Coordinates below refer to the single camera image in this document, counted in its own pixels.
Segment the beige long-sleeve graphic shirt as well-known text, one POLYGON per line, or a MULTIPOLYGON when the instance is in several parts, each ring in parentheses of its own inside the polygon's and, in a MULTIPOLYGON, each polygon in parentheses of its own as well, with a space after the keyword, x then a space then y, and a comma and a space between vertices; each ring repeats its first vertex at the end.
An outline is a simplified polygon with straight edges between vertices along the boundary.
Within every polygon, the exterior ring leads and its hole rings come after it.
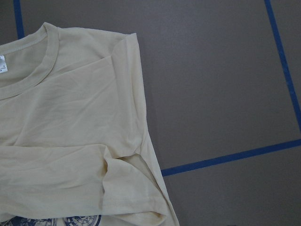
POLYGON ((137 35, 59 28, 0 47, 0 223, 176 226, 137 35))

